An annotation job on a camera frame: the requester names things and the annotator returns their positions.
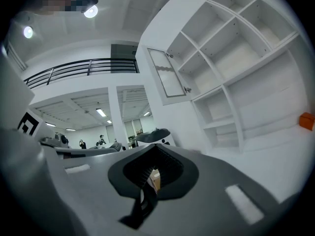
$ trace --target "balcony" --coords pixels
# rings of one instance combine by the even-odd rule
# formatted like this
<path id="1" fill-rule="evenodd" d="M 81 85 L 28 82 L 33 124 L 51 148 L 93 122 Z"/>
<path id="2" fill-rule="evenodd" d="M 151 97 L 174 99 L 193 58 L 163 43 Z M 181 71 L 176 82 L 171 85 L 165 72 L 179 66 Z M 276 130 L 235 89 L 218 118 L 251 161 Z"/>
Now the balcony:
<path id="1" fill-rule="evenodd" d="M 34 89 L 69 77 L 91 76 L 110 73 L 139 73 L 135 59 L 86 59 L 58 65 L 25 79 Z"/>

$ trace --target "white partition wall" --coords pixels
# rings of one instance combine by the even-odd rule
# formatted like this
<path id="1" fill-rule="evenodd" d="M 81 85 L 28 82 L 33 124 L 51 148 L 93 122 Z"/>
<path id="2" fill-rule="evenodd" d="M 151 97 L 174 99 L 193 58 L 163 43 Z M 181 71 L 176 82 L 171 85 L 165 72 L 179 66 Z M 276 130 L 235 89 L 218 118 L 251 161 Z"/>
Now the white partition wall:
<path id="1" fill-rule="evenodd" d="M 120 112 L 120 107 L 119 107 L 119 102 L 118 102 L 118 95 L 117 95 L 117 88 L 115 86 L 111 86 L 108 88 L 108 98 L 109 98 L 110 112 L 112 116 L 114 132 L 115 132 L 115 138 L 117 142 L 121 143 L 126 148 L 129 148 L 125 125 L 121 117 L 121 112 Z"/>

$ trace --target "white wall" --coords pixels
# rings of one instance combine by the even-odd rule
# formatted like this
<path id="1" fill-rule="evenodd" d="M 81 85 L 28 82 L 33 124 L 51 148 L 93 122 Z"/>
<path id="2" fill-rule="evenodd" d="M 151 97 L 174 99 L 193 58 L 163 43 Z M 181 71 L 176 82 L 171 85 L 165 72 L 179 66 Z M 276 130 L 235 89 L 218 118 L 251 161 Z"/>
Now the white wall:
<path id="1" fill-rule="evenodd" d="M 107 136 L 108 136 L 109 142 L 113 143 L 115 141 L 115 138 L 116 138 L 115 132 L 114 132 L 114 126 L 113 125 L 106 126 L 106 130 L 107 130 Z"/>
<path id="2" fill-rule="evenodd" d="M 64 135 L 69 140 L 71 148 L 81 148 L 79 146 L 79 141 L 81 139 L 85 142 L 87 148 L 92 148 L 99 141 L 100 135 L 104 136 L 104 140 L 107 144 L 109 143 L 106 126 L 87 128 L 77 131 L 66 131 Z"/>
<path id="3" fill-rule="evenodd" d="M 38 72 L 52 68 L 57 65 L 79 61 L 84 59 L 110 58 L 111 45 L 92 42 L 93 46 L 67 45 L 45 52 L 26 62 L 28 68 L 21 74 L 26 79 Z"/>
<path id="4" fill-rule="evenodd" d="M 134 136 L 135 135 L 131 121 L 126 121 L 125 122 L 125 129 L 126 129 L 126 132 L 127 132 L 127 138 L 129 136 Z"/>
<path id="5" fill-rule="evenodd" d="M 110 86 L 138 86 L 143 85 L 139 73 L 112 73 L 71 78 L 51 83 L 48 86 L 33 89 L 35 94 L 32 104 L 52 99 L 69 93 L 86 90 L 101 90 Z"/>
<path id="6" fill-rule="evenodd" d="M 153 116 L 140 118 L 143 133 L 151 132 L 156 129 Z"/>
<path id="7" fill-rule="evenodd" d="M 62 129 L 62 128 L 57 128 L 57 127 L 51 127 L 51 129 L 55 132 L 55 133 L 61 133 L 61 134 L 66 134 L 66 130 Z"/>

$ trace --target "orange object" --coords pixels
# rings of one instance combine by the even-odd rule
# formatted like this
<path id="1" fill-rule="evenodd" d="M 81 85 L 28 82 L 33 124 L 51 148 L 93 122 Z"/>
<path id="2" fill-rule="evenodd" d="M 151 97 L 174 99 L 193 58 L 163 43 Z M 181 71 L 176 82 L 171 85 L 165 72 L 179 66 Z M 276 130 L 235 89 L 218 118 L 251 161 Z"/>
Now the orange object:
<path id="1" fill-rule="evenodd" d="M 299 124 L 301 127 L 304 127 L 309 130 L 313 130 L 315 123 L 315 115 L 312 115 L 310 113 L 303 113 L 300 116 Z"/>

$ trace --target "fluorescent light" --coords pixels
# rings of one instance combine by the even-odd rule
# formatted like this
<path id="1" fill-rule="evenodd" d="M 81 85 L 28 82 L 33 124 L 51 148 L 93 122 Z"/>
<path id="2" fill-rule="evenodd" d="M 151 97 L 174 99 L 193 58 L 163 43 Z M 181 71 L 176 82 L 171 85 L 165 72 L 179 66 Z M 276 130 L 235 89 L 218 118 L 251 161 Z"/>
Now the fluorescent light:
<path id="1" fill-rule="evenodd" d="M 97 108 L 96 111 L 97 111 L 102 117 L 106 117 L 106 114 L 104 114 L 104 112 L 102 111 L 102 109 Z"/>
<path id="2" fill-rule="evenodd" d="M 88 9 L 86 12 L 84 12 L 84 16 L 87 18 L 93 18 L 97 15 L 98 8 L 96 5 L 92 6 L 90 9 Z"/>
<path id="3" fill-rule="evenodd" d="M 48 126 L 52 126 L 52 127 L 56 127 L 56 125 L 50 124 L 50 123 L 46 123 Z"/>
<path id="4" fill-rule="evenodd" d="M 25 38 L 31 38 L 33 36 L 33 29 L 29 26 L 24 28 L 24 36 Z"/>

